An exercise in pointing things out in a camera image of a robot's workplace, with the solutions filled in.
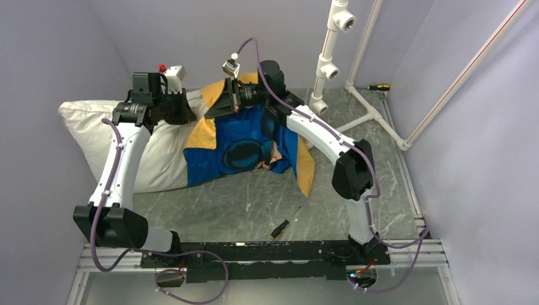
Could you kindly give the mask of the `white pillow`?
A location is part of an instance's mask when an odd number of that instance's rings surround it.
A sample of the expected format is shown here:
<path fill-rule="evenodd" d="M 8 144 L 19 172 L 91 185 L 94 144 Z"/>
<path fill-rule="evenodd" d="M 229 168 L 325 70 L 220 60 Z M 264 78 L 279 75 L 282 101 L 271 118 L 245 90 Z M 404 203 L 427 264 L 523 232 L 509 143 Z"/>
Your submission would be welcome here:
<path fill-rule="evenodd" d="M 116 100 L 79 100 L 64 102 L 58 108 L 64 125 L 80 146 L 86 162 L 100 187 L 103 187 L 111 172 L 108 157 L 116 154 L 116 135 L 113 128 L 102 122 L 111 119 Z M 136 129 L 133 124 L 117 127 L 123 140 L 124 149 L 131 149 L 129 166 L 125 160 L 117 169 L 133 174 L 135 193 L 154 193 L 186 187 L 188 184 L 188 164 L 183 155 L 188 138 L 196 122 L 185 125 L 169 125 L 160 121 L 152 133 L 145 128 Z"/>

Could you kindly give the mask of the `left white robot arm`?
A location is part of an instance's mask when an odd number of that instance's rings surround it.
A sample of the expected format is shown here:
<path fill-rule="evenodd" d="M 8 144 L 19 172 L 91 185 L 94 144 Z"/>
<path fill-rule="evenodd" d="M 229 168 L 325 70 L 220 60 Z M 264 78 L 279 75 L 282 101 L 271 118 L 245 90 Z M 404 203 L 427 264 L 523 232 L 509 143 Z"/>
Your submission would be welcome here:
<path fill-rule="evenodd" d="M 93 248 L 129 248 L 158 252 L 173 267 L 183 250 L 174 233 L 150 226 L 133 212 L 133 192 L 143 152 L 160 121 L 183 125 L 196 119 L 186 97 L 183 66 L 160 72 L 136 72 L 125 101 L 104 118 L 112 128 L 110 148 L 98 185 L 85 206 L 76 206 L 73 219 Z"/>

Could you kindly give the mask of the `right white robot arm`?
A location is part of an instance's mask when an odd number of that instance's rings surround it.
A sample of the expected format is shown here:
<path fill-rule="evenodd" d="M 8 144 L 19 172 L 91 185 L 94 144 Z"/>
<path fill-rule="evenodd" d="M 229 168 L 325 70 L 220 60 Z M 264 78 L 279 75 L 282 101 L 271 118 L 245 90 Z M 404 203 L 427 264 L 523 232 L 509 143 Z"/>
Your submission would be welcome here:
<path fill-rule="evenodd" d="M 352 259 L 365 264 L 381 242 L 374 227 L 370 200 L 379 198 L 381 189 L 376 175 L 372 149 L 366 140 L 355 141 L 323 122 L 304 102 L 291 93 L 284 74 L 274 60 L 258 64 L 256 81 L 240 79 L 240 64 L 233 58 L 222 65 L 228 75 L 222 91 L 209 107 L 205 118 L 216 123 L 239 123 L 245 131 L 257 132 L 258 138 L 241 139 L 227 146 L 224 165 L 239 170 L 255 160 L 272 159 L 269 146 L 276 145 L 300 174 L 300 140 L 319 149 L 333 164 L 331 184 L 346 200 L 350 222 Z"/>

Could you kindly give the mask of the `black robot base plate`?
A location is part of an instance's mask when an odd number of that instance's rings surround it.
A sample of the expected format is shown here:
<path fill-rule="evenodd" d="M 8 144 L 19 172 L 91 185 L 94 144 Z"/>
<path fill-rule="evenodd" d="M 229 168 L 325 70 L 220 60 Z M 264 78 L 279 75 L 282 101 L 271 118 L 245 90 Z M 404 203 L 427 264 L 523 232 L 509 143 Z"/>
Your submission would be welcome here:
<path fill-rule="evenodd" d="M 388 265 L 388 249 L 373 239 L 178 242 L 165 254 L 142 253 L 142 268 L 185 269 L 187 283 L 217 280 L 325 278 L 344 280 L 354 267 Z"/>

